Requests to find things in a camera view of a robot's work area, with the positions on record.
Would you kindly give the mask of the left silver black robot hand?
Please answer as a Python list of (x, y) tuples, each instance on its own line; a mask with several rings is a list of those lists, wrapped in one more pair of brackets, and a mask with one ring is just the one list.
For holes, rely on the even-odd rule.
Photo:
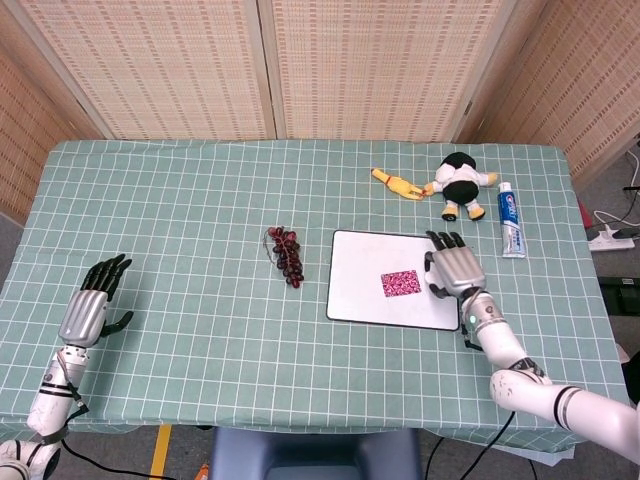
[(58, 335), (64, 344), (89, 348), (101, 338), (129, 325), (133, 311), (127, 311), (112, 324), (106, 323), (106, 313), (120, 279), (131, 263), (131, 259), (120, 254), (89, 269), (79, 290), (72, 295), (60, 325)]

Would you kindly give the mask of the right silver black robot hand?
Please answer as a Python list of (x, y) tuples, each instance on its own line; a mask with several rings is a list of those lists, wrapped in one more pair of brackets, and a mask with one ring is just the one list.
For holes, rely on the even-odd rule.
[(441, 286), (429, 284), (429, 289), (437, 298), (455, 297), (464, 301), (485, 289), (485, 273), (457, 232), (427, 230), (425, 234), (435, 247), (434, 251), (424, 255), (425, 271), (434, 268), (442, 280)]

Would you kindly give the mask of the pink patterned rectangular card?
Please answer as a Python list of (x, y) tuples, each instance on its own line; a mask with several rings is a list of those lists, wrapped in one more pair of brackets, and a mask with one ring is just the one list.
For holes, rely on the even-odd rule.
[(405, 296), (422, 291), (420, 280), (415, 270), (382, 274), (381, 283), (386, 297)]

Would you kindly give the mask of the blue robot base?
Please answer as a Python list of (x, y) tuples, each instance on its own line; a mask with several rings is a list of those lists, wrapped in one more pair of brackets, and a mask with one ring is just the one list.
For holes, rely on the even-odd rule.
[(208, 480), (423, 480), (418, 433), (218, 428)]

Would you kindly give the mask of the blue white toothpaste tube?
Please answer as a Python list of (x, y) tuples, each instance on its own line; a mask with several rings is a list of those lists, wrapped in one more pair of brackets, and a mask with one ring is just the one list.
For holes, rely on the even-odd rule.
[(501, 182), (499, 184), (497, 199), (502, 232), (503, 257), (525, 258), (525, 239), (520, 224), (516, 197), (509, 182)]

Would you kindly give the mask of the white mat with black edge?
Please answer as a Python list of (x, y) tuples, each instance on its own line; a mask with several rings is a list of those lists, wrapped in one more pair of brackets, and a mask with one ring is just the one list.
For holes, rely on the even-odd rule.
[[(435, 249), (427, 237), (337, 230), (332, 240), (326, 315), (335, 321), (456, 331), (457, 300), (437, 298), (429, 284), (442, 284), (424, 268)], [(422, 291), (386, 297), (381, 275), (415, 270)]]

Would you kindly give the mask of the black white plush doll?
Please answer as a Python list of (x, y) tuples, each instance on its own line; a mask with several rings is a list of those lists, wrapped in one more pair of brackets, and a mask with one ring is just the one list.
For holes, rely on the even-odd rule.
[(479, 190), (481, 187), (495, 185), (498, 174), (479, 172), (476, 167), (476, 161), (470, 155), (463, 152), (451, 153), (442, 160), (434, 180), (424, 186), (423, 193), (426, 196), (442, 194), (445, 208), (441, 217), (444, 221), (456, 221), (460, 206), (466, 208), (472, 221), (485, 216), (484, 208), (477, 201)]

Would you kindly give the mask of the yellow rubber chicken toy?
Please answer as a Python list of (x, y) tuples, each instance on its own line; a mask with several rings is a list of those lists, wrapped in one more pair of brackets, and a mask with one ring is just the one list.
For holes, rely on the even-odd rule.
[(401, 177), (389, 175), (378, 168), (372, 169), (371, 175), (382, 182), (391, 192), (396, 193), (403, 198), (410, 200), (422, 200), (425, 197), (423, 189), (416, 187)]

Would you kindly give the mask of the white power strip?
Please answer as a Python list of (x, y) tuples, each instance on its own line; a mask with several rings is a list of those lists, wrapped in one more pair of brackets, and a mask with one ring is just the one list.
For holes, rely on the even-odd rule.
[(640, 228), (627, 227), (618, 230), (605, 226), (603, 230), (588, 231), (588, 245), (591, 252), (631, 250), (635, 248), (634, 238), (640, 234)]

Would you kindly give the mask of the green checked tablecloth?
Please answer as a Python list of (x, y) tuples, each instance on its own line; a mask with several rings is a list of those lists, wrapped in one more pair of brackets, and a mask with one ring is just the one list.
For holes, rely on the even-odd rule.
[[(77, 431), (414, 427), (570, 448), (577, 437), (556, 424), (495, 405), (491, 366), (461, 335), (326, 315), (335, 231), (448, 229), (440, 198), (401, 198), (371, 170), (422, 183), (454, 151), (339, 140), (58, 144), (0, 292), (0, 442), (28, 436), (69, 299), (92, 265), (122, 253), (132, 263), (108, 318), (134, 315), (90, 350)], [(267, 257), (271, 226), (297, 233), (298, 289)]]

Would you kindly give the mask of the dark red grape bunch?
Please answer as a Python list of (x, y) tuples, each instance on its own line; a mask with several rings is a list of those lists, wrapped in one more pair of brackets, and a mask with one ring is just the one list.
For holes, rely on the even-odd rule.
[(263, 247), (286, 284), (298, 289), (304, 281), (304, 275), (297, 233), (284, 226), (268, 227), (263, 235)]

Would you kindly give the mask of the woven bamboo folding screen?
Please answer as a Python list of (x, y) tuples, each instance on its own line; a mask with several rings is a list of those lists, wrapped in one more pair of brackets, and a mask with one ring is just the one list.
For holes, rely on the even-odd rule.
[(640, 0), (0, 0), (0, 214), (71, 139), (543, 144), (640, 134)]

